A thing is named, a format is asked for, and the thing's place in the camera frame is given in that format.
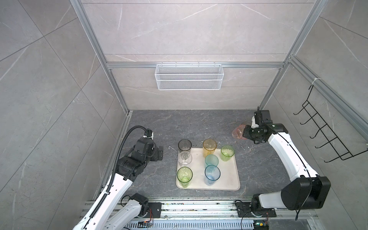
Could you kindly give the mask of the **tall amber tumbler glass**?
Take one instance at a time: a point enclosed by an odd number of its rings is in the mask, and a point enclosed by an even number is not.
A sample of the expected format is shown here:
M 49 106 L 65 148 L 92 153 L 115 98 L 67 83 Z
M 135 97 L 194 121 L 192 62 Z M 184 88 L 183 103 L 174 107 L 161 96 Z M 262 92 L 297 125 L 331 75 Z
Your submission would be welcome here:
M 206 139 L 203 141 L 203 157 L 206 158 L 208 155 L 214 153 L 217 148 L 217 143 L 213 139 Z

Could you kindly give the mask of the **small green glass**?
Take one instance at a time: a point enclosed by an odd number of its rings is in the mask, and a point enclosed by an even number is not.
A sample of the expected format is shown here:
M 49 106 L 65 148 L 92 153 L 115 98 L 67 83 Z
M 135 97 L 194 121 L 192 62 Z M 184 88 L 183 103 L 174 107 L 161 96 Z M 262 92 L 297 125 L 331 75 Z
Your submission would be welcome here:
M 234 148 L 230 145 L 225 145 L 221 148 L 220 158 L 222 161 L 227 162 L 234 156 L 234 154 Z

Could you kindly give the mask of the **tall green tumbler glass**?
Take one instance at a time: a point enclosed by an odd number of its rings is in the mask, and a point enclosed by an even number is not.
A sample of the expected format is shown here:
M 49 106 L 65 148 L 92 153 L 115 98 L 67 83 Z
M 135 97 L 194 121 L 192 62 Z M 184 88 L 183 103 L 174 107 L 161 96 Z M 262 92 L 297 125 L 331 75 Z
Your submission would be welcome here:
M 189 167 L 181 167 L 176 175 L 182 187 L 188 187 L 193 178 L 193 172 Z

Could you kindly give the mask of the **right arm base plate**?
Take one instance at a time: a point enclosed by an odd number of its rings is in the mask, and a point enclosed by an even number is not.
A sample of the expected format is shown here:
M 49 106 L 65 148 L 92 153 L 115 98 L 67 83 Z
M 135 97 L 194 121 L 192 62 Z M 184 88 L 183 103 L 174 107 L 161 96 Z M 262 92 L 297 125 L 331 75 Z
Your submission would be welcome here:
M 274 209 L 258 207 L 257 204 L 254 205 L 252 202 L 236 200 L 234 205 L 240 218 L 275 218 L 277 216 Z

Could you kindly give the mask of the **pink glass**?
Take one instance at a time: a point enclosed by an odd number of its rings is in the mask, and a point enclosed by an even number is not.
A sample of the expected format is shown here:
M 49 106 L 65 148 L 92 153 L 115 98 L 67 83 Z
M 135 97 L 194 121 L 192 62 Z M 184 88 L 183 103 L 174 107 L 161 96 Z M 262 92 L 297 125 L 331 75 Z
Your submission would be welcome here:
M 241 124 L 237 128 L 235 128 L 232 132 L 232 136 L 236 139 L 246 140 L 249 139 L 249 130 L 251 125 L 249 124 Z

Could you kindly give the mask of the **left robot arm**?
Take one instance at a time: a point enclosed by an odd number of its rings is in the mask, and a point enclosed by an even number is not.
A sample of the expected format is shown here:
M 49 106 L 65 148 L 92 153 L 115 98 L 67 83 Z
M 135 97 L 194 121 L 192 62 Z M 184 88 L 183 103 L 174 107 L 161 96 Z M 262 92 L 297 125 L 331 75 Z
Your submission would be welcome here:
M 163 159 L 163 147 L 152 137 L 140 138 L 128 156 L 118 160 L 108 185 L 103 189 L 87 214 L 74 227 L 75 230 L 121 230 L 134 218 L 150 217 L 149 200 L 138 193 L 131 196 L 115 215 L 111 215 L 118 201 L 131 187 L 150 161 Z

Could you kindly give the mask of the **beige plastic tray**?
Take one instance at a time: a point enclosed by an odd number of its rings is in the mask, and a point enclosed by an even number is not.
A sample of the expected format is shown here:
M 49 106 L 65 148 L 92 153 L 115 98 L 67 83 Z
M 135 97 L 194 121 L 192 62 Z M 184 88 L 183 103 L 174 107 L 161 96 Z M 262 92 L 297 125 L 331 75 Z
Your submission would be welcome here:
M 192 148 L 192 162 L 188 167 L 193 172 L 193 178 L 190 180 L 187 187 L 183 187 L 178 179 L 176 186 L 180 189 L 195 189 L 195 190 L 224 190 L 237 191 L 240 189 L 240 180 L 236 159 L 234 156 L 228 161 L 219 160 L 218 168 L 220 170 L 220 178 L 212 185 L 207 185 L 205 182 L 205 158 L 203 157 L 202 148 Z

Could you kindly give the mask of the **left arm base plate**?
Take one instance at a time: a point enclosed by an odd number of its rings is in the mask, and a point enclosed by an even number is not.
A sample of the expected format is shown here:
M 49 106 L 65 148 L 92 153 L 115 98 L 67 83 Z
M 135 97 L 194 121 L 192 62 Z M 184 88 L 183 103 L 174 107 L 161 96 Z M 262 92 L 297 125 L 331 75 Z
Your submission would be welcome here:
M 162 212 L 162 203 L 153 202 L 144 204 L 141 207 L 141 211 L 138 218 L 160 218 Z

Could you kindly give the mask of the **blue tumbler glass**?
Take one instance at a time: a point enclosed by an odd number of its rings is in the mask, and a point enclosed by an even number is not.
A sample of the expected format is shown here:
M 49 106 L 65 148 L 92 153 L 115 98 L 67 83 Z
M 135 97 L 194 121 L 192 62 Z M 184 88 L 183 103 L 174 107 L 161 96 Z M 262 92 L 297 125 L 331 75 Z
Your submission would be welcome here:
M 221 176 L 220 169 L 215 165 L 209 165 L 205 168 L 205 183 L 208 186 L 212 186 L 215 182 L 217 182 Z

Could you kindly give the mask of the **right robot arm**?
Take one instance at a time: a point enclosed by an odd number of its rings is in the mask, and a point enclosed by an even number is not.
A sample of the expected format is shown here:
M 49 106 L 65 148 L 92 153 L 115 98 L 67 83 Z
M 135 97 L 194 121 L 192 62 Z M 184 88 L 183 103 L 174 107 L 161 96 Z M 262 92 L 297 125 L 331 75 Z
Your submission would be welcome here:
M 252 124 L 246 125 L 243 137 L 255 144 L 269 143 L 281 159 L 290 184 L 279 192 L 255 194 L 251 210 L 261 215 L 268 209 L 301 211 L 321 209 L 331 188 L 326 176 L 319 174 L 307 163 L 283 124 L 275 124 L 268 110 L 257 110 Z

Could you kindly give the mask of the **clear tumbler glass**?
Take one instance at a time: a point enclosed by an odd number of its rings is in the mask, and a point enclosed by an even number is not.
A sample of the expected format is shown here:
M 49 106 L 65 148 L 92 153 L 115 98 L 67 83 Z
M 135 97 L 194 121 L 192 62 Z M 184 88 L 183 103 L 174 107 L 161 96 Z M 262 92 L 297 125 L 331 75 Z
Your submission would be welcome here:
M 192 154 L 189 151 L 182 151 L 178 154 L 178 163 L 182 166 L 189 165 L 192 159 Z

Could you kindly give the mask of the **teal textured cup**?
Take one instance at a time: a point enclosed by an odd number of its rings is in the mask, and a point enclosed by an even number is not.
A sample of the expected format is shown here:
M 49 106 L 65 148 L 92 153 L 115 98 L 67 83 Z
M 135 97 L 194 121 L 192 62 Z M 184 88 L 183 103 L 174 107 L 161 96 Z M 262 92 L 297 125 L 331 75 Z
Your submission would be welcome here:
M 219 159 L 215 154 L 209 154 L 208 156 L 206 156 L 205 158 L 205 168 L 213 165 L 213 166 L 218 166 L 219 164 Z

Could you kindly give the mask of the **dark grey tumbler glass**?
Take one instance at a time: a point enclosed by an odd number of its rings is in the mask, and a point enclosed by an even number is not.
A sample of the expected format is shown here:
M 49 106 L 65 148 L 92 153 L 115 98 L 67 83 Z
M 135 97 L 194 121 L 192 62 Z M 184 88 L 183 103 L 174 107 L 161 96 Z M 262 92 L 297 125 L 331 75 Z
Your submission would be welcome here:
M 188 139 L 182 139 L 178 142 L 179 153 L 183 151 L 190 151 L 192 148 L 192 142 Z

